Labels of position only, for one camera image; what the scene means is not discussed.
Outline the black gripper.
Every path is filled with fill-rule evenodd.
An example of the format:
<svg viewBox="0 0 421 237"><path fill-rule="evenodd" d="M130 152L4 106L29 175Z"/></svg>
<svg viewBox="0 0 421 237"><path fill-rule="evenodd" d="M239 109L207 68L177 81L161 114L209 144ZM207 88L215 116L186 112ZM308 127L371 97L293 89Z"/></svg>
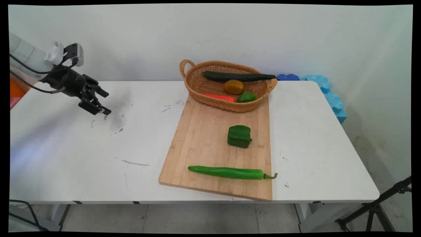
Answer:
<svg viewBox="0 0 421 237"><path fill-rule="evenodd" d="M95 93L106 98L109 93L99 86L99 82L86 74L79 74L66 66L54 66L53 72L40 80L56 90L64 88L62 93L80 98L78 106L87 112L96 114L111 114L111 110L104 107L97 98L87 98Z"/></svg>

